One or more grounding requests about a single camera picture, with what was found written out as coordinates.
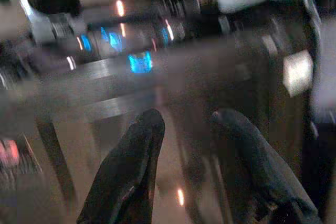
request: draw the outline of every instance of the blue light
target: blue light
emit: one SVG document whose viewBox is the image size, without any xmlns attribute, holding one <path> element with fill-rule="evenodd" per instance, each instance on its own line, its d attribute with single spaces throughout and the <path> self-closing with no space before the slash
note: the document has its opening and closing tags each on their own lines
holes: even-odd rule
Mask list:
<svg viewBox="0 0 336 224">
<path fill-rule="evenodd" d="M 101 39 L 105 40 L 106 42 L 109 42 L 109 37 L 106 34 L 106 31 L 103 27 L 100 27 L 100 32 L 101 32 Z"/>
<path fill-rule="evenodd" d="M 121 37 L 116 33 L 109 33 L 110 35 L 110 45 L 113 47 L 117 52 L 122 51 L 121 45 Z"/>
<path fill-rule="evenodd" d="M 144 57 L 140 58 L 134 55 L 129 55 L 128 58 L 131 62 L 131 70 L 133 73 L 148 73 L 152 70 L 153 63 L 151 53 L 146 51 L 142 53 Z"/>
<path fill-rule="evenodd" d="M 81 35 L 80 38 L 83 41 L 85 50 L 91 51 L 91 44 L 90 44 L 88 37 L 86 35 Z"/>
<path fill-rule="evenodd" d="M 167 33 L 166 28 L 162 28 L 161 33 L 162 33 L 162 37 L 163 37 L 163 43 L 165 45 L 167 45 L 168 42 L 169 42 L 169 39 L 168 39 L 168 33 Z"/>
</svg>

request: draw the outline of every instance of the glowing blue display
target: glowing blue display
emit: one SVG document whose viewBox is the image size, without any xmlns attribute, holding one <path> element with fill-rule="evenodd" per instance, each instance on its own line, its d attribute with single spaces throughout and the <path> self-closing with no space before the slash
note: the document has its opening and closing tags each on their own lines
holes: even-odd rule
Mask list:
<svg viewBox="0 0 336 224">
<path fill-rule="evenodd" d="M 107 36 L 107 33 L 103 27 L 100 27 L 101 32 L 101 39 L 105 40 L 106 42 L 109 42 L 109 37 Z"/>
<path fill-rule="evenodd" d="M 90 44 L 88 37 L 86 35 L 81 35 L 80 38 L 83 41 L 85 50 L 91 51 L 91 44 Z"/>
<path fill-rule="evenodd" d="M 142 56 L 143 57 L 141 58 L 134 55 L 128 56 L 131 62 L 131 70 L 133 73 L 148 73 L 151 71 L 153 67 L 151 53 L 146 51 L 145 53 L 142 53 Z"/>
<path fill-rule="evenodd" d="M 122 51 L 122 45 L 121 45 L 121 37 L 120 35 L 116 33 L 109 33 L 110 36 L 110 45 L 113 47 L 116 51 L 121 52 Z"/>
<path fill-rule="evenodd" d="M 168 33 L 167 33 L 166 28 L 162 28 L 161 33 L 162 33 L 162 37 L 163 37 L 163 43 L 165 45 L 168 44 L 169 39 L 168 39 Z"/>
</svg>

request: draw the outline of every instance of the blue led light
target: blue led light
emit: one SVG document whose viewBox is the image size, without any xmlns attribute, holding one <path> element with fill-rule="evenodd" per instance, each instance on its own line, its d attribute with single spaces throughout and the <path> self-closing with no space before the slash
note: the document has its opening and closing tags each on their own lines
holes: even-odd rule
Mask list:
<svg viewBox="0 0 336 224">
<path fill-rule="evenodd" d="M 109 33 L 110 36 L 110 45 L 113 47 L 117 52 L 122 51 L 121 45 L 121 37 L 116 33 Z"/>
<path fill-rule="evenodd" d="M 86 35 L 81 35 L 80 38 L 83 41 L 85 50 L 91 51 L 91 44 L 90 44 L 88 37 Z"/>
<path fill-rule="evenodd" d="M 142 53 L 142 55 L 144 55 L 142 58 L 134 55 L 128 56 L 133 73 L 148 73 L 152 70 L 153 63 L 151 53 L 146 51 L 145 53 Z"/>
<path fill-rule="evenodd" d="M 109 42 L 109 37 L 107 36 L 107 33 L 103 27 L 100 27 L 101 32 L 101 39 L 105 40 L 106 42 Z"/>
<path fill-rule="evenodd" d="M 167 29 L 166 28 L 162 28 L 161 33 L 162 33 L 162 37 L 163 37 L 163 43 L 165 45 L 167 45 L 168 42 L 169 42 Z"/>
</svg>

